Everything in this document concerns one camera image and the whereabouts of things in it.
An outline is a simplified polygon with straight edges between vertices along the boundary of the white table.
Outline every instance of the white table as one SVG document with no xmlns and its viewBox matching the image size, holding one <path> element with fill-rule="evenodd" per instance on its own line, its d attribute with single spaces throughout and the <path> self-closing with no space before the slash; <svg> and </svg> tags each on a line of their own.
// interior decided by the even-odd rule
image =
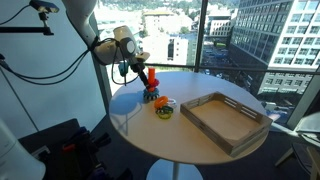
<svg viewBox="0 0 320 180">
<path fill-rule="evenodd" d="M 193 72 L 156 73 L 160 96 L 177 101 L 172 117 L 162 120 L 153 101 L 143 99 L 144 86 L 136 80 L 122 86 L 112 97 L 109 114 L 120 135 L 142 151 L 161 158 L 147 179 L 202 179 L 194 164 L 221 164 L 240 159 L 256 150 L 266 136 L 232 158 L 180 113 L 180 103 L 219 91 L 265 114 L 260 102 L 244 89 L 219 78 Z"/>
</svg>

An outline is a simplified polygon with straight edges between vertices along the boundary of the gray floor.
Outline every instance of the gray floor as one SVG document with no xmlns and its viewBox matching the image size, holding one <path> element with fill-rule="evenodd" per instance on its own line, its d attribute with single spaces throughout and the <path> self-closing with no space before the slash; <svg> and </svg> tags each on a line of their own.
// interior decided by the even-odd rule
<svg viewBox="0 0 320 180">
<path fill-rule="evenodd" d="M 112 142 L 97 153 L 100 161 L 107 166 L 112 177 L 118 177 L 129 168 L 135 180 L 146 179 L 148 170 L 158 158 L 133 147 L 120 137 L 105 117 L 92 131 L 99 136 L 108 132 Z M 290 159 L 275 168 L 274 163 L 290 147 L 291 142 L 301 141 L 281 132 L 270 132 L 265 143 L 254 153 L 232 163 L 222 165 L 197 166 L 204 180 L 304 180 L 309 175 L 295 159 Z"/>
</svg>

